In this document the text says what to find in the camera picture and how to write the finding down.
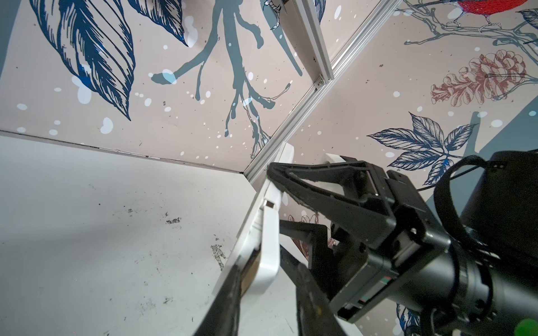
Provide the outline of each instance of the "bird's foot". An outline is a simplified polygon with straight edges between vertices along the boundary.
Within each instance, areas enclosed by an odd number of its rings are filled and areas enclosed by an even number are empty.
[[[460,27],[462,26],[462,24],[459,23],[459,22],[456,21],[456,20],[447,22],[447,24],[445,24],[446,27],[451,26],[451,25],[456,25],[456,27],[458,27],[458,28],[460,28]]]
[[[482,33],[482,29],[484,29],[485,27],[490,27],[490,26],[499,26],[499,28],[502,29],[502,26],[501,26],[500,23],[488,23],[487,25],[483,25],[482,27],[480,27],[480,28],[478,29],[478,31],[479,31],[480,33]]]

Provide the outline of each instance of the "green dot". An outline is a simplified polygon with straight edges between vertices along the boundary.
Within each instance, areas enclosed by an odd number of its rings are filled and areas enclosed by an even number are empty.
[[[515,336],[536,336],[538,335],[538,321],[527,318],[519,322],[514,329]]]

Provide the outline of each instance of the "red bird illustration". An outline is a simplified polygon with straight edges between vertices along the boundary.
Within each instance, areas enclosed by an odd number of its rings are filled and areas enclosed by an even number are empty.
[[[458,27],[461,26],[461,23],[458,22],[458,19],[465,15],[465,13],[471,13],[471,14],[478,14],[483,15],[486,18],[487,24],[483,25],[478,29],[478,31],[482,32],[482,29],[489,26],[499,26],[501,27],[500,23],[491,23],[490,21],[490,15],[495,13],[501,13],[510,9],[514,9],[518,6],[521,6],[522,4],[526,3],[527,0],[439,0],[439,1],[433,1],[428,2],[425,4],[419,4],[416,7],[424,7],[424,6],[430,6],[430,5],[436,5],[436,4],[451,4],[457,7],[460,7],[462,9],[462,13],[450,23],[454,23],[458,25]]]

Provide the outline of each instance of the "printed mural wall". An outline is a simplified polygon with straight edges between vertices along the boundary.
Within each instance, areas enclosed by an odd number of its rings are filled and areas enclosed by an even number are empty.
[[[340,154],[398,170],[421,188],[464,156],[538,148],[536,2],[427,2],[404,0],[317,106],[290,141],[296,163]],[[481,174],[452,182],[459,211]],[[432,194],[421,192],[434,210]],[[282,219],[330,224],[289,196],[283,203]],[[357,326],[368,336],[403,335],[418,323],[386,300]]]
[[[336,3],[315,4],[345,43],[370,9]],[[0,51],[0,128],[242,171],[313,84],[279,6],[22,0]]]

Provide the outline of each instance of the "light blue spot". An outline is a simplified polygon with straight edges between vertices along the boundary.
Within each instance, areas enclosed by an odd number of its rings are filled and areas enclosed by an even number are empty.
[[[168,82],[170,83],[174,83],[175,82],[175,76],[174,74],[171,74],[171,73],[162,73],[162,76],[164,77],[164,79],[166,79]]]

